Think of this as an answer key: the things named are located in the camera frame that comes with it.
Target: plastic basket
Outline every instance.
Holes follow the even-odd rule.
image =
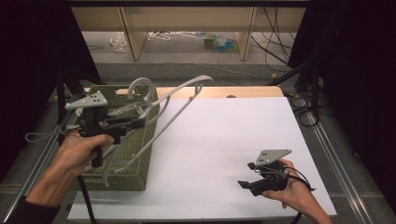
[[[130,103],[137,103],[143,101],[143,97],[148,92],[148,87],[138,86],[134,90],[134,99],[128,99],[127,95],[117,95],[116,91],[119,89],[128,89],[128,86],[115,86],[115,85],[94,85],[91,87],[88,94],[93,94],[100,91],[107,99],[108,112],[118,109]],[[157,92],[155,91],[151,102],[158,100]],[[157,105],[153,107],[147,116],[147,120],[154,118],[158,115],[160,107]],[[135,110],[124,112],[119,117],[132,117],[138,116]],[[124,140],[117,153],[117,160],[129,161],[132,156],[137,153],[146,143],[154,136],[156,122],[153,122],[144,129],[135,130],[127,139]],[[124,190],[124,191],[142,191],[146,189],[147,177],[149,172],[149,161],[151,155],[151,147],[143,153],[139,159],[130,166],[126,171],[121,174],[115,174],[114,171],[120,169],[121,166],[115,165],[111,168],[108,175],[109,188],[102,182],[102,173],[108,157],[104,158],[104,165],[99,168],[90,170],[88,173],[83,174],[84,181],[88,190]]]

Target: white tabletop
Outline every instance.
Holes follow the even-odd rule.
[[[157,131],[186,99],[172,99]],[[294,217],[278,201],[254,197],[238,180],[261,177],[248,169],[261,150],[291,149],[294,162],[316,190],[318,202],[336,215],[287,98],[195,99],[155,141],[145,191],[90,191],[102,221],[208,221]],[[69,219],[87,221],[79,192]]]

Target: sleeve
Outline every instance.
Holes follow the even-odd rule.
[[[58,214],[61,206],[44,207],[25,201],[25,197],[21,198],[17,207],[8,218],[6,224],[23,224],[23,223],[52,223]]]

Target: black cable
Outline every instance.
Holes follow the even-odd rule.
[[[275,36],[277,37],[277,40],[278,40],[279,43],[280,43],[280,46],[281,46],[283,55],[285,56],[286,61],[288,61],[290,56],[289,56],[289,54],[286,52],[285,48],[283,47],[282,40],[281,40],[281,38],[280,38],[279,26],[278,26],[278,24],[277,24],[277,12],[278,12],[278,7],[275,7],[275,21],[274,21],[273,32],[275,32]]]
[[[289,35],[291,36],[291,39],[296,40],[296,37],[294,37],[291,33],[289,33]]]
[[[88,214],[90,216],[91,223],[97,224],[97,222],[95,220],[95,216],[93,214],[93,210],[92,210],[90,195],[88,194],[87,186],[85,185],[82,175],[79,175],[77,177],[77,180],[78,180],[79,186],[81,188],[82,195],[84,196],[85,204],[87,204]]]
[[[270,39],[264,34],[264,32],[262,32],[262,36],[263,36],[265,39],[267,39],[268,41],[270,41],[271,44],[275,44],[275,45],[279,45],[279,46],[281,46],[281,47],[283,46],[284,48],[287,48],[287,49],[291,49],[291,47],[289,47],[289,46],[282,45],[282,44],[277,43],[277,42],[275,42],[275,41],[273,41],[273,40],[270,40]]]
[[[283,64],[287,64],[286,61],[284,61],[283,59],[281,59],[278,56],[276,56],[273,52],[269,51],[268,47],[265,49],[261,44],[259,44],[259,42],[257,42],[256,39],[254,39],[253,35],[251,36],[251,39],[259,46],[260,49],[263,49],[266,53],[271,54],[271,56],[273,56],[274,58],[280,60]]]
[[[278,40],[279,43],[280,43],[280,46],[281,46],[283,55],[285,56],[285,59],[288,61],[290,56],[289,56],[289,54],[286,52],[285,48],[283,47],[283,44],[282,44],[282,41],[281,41],[281,38],[280,38],[280,34],[279,34],[279,26],[278,26],[278,24],[277,24],[277,12],[278,12],[278,8],[275,7],[275,20],[274,20],[274,24],[271,22],[271,19],[270,19],[270,17],[268,16],[268,13],[267,13],[265,7],[264,7],[263,9],[264,9],[265,16],[267,17],[267,20],[270,22],[270,25],[271,25],[271,29],[272,29],[271,37],[272,37],[272,34],[275,34],[277,40]]]

